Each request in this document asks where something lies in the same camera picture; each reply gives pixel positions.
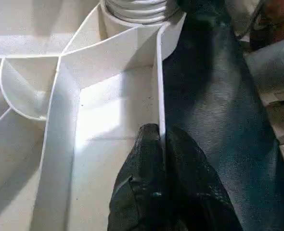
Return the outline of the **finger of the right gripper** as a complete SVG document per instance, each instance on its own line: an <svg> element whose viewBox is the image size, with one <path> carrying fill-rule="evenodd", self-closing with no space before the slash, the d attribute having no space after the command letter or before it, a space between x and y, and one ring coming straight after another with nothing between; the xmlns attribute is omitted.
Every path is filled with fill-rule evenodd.
<svg viewBox="0 0 284 231"><path fill-rule="evenodd" d="M208 22L212 26L231 24L224 0L177 0L177 5L198 21Z"/></svg>

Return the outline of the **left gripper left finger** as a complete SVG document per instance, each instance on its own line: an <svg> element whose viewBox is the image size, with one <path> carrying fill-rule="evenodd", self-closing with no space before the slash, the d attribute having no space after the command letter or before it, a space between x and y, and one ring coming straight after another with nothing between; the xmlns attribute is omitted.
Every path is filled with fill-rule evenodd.
<svg viewBox="0 0 284 231"><path fill-rule="evenodd" d="M166 175L157 124L139 128L114 183L109 231L157 231L166 222Z"/></svg>

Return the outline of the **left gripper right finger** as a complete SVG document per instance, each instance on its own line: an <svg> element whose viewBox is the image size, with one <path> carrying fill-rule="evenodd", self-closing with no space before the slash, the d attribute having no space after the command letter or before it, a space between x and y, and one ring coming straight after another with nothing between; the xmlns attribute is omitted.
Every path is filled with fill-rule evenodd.
<svg viewBox="0 0 284 231"><path fill-rule="evenodd" d="M166 155L171 199L187 230L243 229L216 170L188 133L168 129Z"/></svg>

